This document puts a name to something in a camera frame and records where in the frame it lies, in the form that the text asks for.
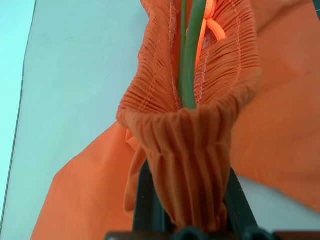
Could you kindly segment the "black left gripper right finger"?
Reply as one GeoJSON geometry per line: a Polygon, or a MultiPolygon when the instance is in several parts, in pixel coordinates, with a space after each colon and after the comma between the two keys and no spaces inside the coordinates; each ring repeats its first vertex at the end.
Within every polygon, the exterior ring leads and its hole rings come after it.
{"type": "Polygon", "coordinates": [[[227,209],[228,231],[244,232],[248,228],[258,227],[241,183],[232,168],[230,169],[224,203],[227,209]]]}

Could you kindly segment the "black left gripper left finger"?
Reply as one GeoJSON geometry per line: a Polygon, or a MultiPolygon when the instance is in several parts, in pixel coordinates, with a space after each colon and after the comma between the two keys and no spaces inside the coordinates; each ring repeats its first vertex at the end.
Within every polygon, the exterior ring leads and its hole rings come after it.
{"type": "Polygon", "coordinates": [[[169,234],[173,232],[172,222],[160,202],[147,161],[139,172],[132,230],[169,234]]]}

